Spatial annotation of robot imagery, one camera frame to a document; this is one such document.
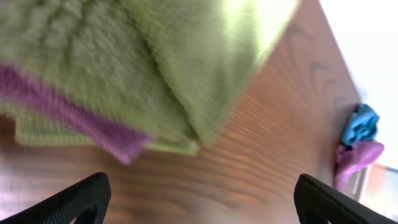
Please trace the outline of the green microfiber cloth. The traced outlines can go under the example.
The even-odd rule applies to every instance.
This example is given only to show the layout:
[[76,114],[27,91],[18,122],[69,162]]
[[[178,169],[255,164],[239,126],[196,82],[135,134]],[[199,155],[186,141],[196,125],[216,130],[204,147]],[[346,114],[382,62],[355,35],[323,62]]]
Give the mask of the green microfiber cloth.
[[213,139],[297,0],[8,0],[1,60],[105,118]]

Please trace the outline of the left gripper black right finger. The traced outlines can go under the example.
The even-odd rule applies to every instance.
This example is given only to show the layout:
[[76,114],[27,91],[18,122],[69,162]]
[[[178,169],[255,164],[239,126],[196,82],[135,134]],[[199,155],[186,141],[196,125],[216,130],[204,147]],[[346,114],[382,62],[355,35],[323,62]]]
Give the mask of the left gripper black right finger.
[[397,224],[308,174],[298,178],[294,204],[300,224]]

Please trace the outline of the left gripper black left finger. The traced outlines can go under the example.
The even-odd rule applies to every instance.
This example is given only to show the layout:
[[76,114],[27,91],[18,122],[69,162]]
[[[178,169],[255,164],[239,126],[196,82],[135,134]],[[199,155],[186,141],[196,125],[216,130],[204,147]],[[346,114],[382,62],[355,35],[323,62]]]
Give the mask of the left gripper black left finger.
[[102,224],[110,199],[108,176],[97,172],[1,223]]

